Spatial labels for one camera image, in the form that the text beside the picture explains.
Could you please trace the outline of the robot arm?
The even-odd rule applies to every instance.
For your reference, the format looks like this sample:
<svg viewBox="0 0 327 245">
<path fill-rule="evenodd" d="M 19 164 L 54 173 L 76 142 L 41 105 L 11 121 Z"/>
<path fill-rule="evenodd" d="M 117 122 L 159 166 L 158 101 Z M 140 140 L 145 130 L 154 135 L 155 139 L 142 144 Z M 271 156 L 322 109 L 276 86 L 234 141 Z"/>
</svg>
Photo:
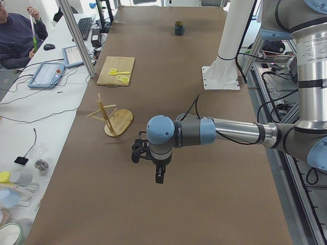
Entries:
<svg viewBox="0 0 327 245">
<path fill-rule="evenodd" d="M 262 34 L 267 39 L 290 36 L 296 41 L 298 121 L 263 125 L 155 116 L 147 124 L 146 158 L 156 166 L 157 183 L 164 181 L 173 148 L 211 144 L 218 138 L 262 144 L 326 170 L 326 1 L 264 1 Z"/>
</svg>

